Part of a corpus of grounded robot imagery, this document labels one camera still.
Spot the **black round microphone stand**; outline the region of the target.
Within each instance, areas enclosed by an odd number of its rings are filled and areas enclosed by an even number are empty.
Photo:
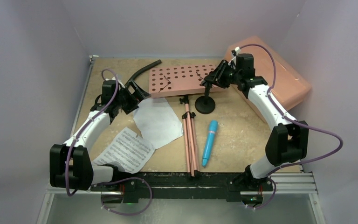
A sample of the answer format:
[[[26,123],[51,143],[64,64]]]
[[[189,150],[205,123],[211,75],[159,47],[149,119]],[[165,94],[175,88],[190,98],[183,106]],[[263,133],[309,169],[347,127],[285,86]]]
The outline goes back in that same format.
[[[215,110],[215,101],[209,96],[212,85],[205,83],[204,95],[195,101],[195,109],[202,114],[210,114]]]

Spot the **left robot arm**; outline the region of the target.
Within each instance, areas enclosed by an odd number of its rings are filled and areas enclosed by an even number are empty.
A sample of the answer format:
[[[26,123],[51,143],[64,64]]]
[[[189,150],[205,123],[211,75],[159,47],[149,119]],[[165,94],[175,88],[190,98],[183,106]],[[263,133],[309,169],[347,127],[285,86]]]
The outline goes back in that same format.
[[[92,165],[89,151],[101,133],[113,122],[119,111],[126,114],[138,108],[141,101],[151,95],[133,80],[122,86],[116,80],[102,84],[102,93],[97,96],[86,121],[74,135],[62,144],[54,144],[49,152],[50,185],[57,188],[87,190],[101,184],[109,191],[120,186],[121,172],[115,165]]]

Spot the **pink perforated music stand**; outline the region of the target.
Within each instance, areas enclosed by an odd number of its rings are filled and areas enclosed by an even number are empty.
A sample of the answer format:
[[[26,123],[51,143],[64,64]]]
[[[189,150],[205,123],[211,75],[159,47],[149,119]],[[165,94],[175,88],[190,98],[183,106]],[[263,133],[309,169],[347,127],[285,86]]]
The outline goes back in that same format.
[[[181,65],[153,68],[149,73],[149,93],[153,98],[180,96],[179,102],[185,106],[182,116],[184,128],[186,165],[191,177],[200,175],[198,146],[194,118],[189,95],[204,93],[203,79],[216,68],[213,64]]]

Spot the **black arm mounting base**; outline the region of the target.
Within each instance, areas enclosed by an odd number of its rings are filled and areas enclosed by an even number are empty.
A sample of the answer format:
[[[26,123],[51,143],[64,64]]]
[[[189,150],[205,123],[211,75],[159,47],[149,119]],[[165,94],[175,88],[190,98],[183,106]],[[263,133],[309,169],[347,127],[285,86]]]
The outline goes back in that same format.
[[[199,173],[197,177],[186,172],[139,172],[122,174],[120,183],[94,184],[91,191],[123,195],[124,203],[139,199],[221,199],[227,202],[250,202],[250,196],[272,191],[272,182],[263,178],[252,180],[245,173]]]

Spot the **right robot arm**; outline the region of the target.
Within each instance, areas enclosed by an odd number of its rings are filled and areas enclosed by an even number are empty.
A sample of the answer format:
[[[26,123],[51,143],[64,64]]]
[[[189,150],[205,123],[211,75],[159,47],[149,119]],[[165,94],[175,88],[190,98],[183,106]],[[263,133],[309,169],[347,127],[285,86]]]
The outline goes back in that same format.
[[[265,155],[248,165],[245,171],[232,180],[254,190],[267,181],[268,175],[276,168],[293,164],[307,154],[309,131],[305,121],[297,121],[276,100],[270,92],[267,81],[256,76],[252,54],[237,54],[231,61],[220,64],[204,77],[201,84],[205,94],[212,86],[228,88],[235,84],[244,97],[259,110],[271,129],[265,146]]]

